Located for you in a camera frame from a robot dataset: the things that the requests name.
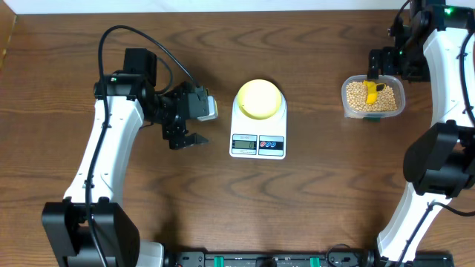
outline beans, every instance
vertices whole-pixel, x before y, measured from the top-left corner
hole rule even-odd
[[[347,85],[347,99],[350,107],[355,111],[381,112],[398,109],[393,89],[389,86],[379,91],[378,99],[373,104],[366,104],[368,89],[363,82],[351,82]]]

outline plastic container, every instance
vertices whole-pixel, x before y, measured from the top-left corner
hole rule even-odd
[[[404,110],[404,107],[406,105],[406,96],[404,95],[404,88],[402,87],[402,83],[397,78],[388,75],[380,75],[376,81],[372,81],[376,83],[385,83],[393,89],[394,99],[396,100],[396,106],[398,107],[397,110],[382,112],[364,112],[352,109],[348,104],[347,85],[351,82],[363,82],[365,79],[367,79],[366,75],[351,76],[344,82],[343,86],[341,87],[341,99],[343,100],[343,109],[345,117],[356,119],[387,118],[390,116],[397,116],[402,112],[402,110]]]

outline white scale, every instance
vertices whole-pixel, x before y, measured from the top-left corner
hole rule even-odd
[[[241,98],[241,103],[239,98],[243,89],[246,95]],[[244,107],[245,103],[250,103],[246,106],[249,109],[251,105],[259,109],[269,106],[267,104],[272,107],[263,111],[266,115],[259,114],[262,119],[253,119],[252,114],[246,115],[246,110],[240,108],[241,105]],[[248,82],[233,101],[229,154],[240,158],[283,159],[286,155],[286,130],[287,103],[284,95],[268,81]]]

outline white backdrop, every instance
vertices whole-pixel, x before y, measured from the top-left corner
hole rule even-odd
[[[399,9],[405,0],[4,0],[16,14]],[[475,7],[475,0],[447,0]]]

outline green tape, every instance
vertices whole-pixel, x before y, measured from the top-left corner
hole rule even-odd
[[[310,267],[320,267],[320,258],[311,257],[310,258]]]
[[[224,267],[224,257],[214,257],[214,267]]]

